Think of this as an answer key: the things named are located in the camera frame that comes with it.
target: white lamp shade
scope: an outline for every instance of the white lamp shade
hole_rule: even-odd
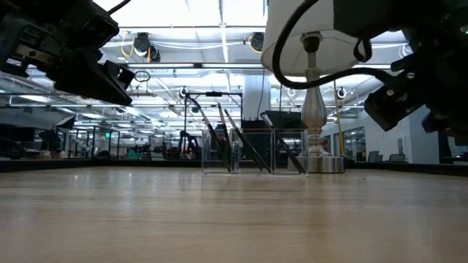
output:
[[[272,58],[276,41],[291,14],[304,0],[270,0],[268,22],[263,42],[262,64],[273,71]],[[333,0],[318,1],[295,25],[283,48],[280,67],[285,76],[300,77],[308,68],[307,52],[301,36],[319,31],[323,35],[317,51],[317,68],[331,74],[349,69],[357,64],[353,49],[357,39],[337,31],[333,27]]]

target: ceiling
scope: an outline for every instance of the ceiling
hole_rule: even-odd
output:
[[[104,9],[110,9],[121,0],[95,0]],[[222,63],[222,64],[260,64],[261,54],[249,45],[253,32],[265,31],[267,21],[264,0],[133,0],[112,16],[121,27],[120,33],[102,48],[103,60],[120,64],[145,63],[146,60],[132,52],[132,39],[138,32],[148,32],[151,42],[161,54],[161,64],[181,63]],[[401,32],[386,32],[372,40],[373,58],[371,66],[387,67],[391,62],[402,58],[410,51]],[[170,127],[184,126],[184,100],[179,96],[185,87],[189,92],[229,91],[242,92],[246,75],[262,75],[262,69],[147,69],[151,79],[147,83],[132,82],[128,92],[132,95],[136,116],[128,111],[106,107],[105,103],[84,99],[79,96],[50,96],[49,102],[41,102],[24,97],[13,97],[12,102],[5,104],[57,104],[68,107],[74,113],[92,113],[103,118],[80,117],[84,121],[172,121]],[[24,92],[31,94],[56,93],[53,83],[45,78],[43,72],[30,69],[31,77],[27,80],[3,74],[0,78],[4,92]],[[279,101],[285,110],[298,110],[305,98],[305,91],[293,91],[284,88],[280,97],[280,84],[270,72],[265,74],[271,84],[271,105],[273,110],[279,108]],[[352,76],[336,81],[338,88],[347,91],[346,98],[340,102],[347,106],[360,106],[369,92],[379,88],[381,83],[369,76]],[[334,106],[333,83],[321,86],[326,105]],[[238,116],[241,109],[238,100],[228,96],[200,96],[198,102],[209,107],[220,103]],[[361,109],[348,108],[347,115],[353,117]],[[206,110],[209,116],[219,116],[217,110]],[[199,134],[204,128],[199,113],[189,112],[189,121],[193,121],[190,133]],[[135,124],[137,128],[147,126]]]

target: lamp base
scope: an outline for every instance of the lamp base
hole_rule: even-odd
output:
[[[303,164],[303,157],[298,156],[298,161]],[[309,157],[309,173],[343,173],[344,158],[334,156]],[[290,159],[287,160],[287,169],[295,170]]]

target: wooden table surface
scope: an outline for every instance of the wooden table surface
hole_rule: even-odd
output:
[[[468,179],[0,174],[0,262],[468,262]]]

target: lamp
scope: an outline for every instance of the lamp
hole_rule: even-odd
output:
[[[284,25],[303,0],[270,0],[263,43],[262,64],[273,71],[276,41]],[[357,64],[353,55],[356,39],[333,27],[333,1],[318,1],[296,23],[282,52],[280,67],[284,75],[305,76],[307,81],[320,75],[339,72]],[[344,172],[344,159],[332,157],[323,147],[320,134],[327,123],[325,103],[320,88],[307,90],[302,120],[309,129],[308,156],[310,172]]]

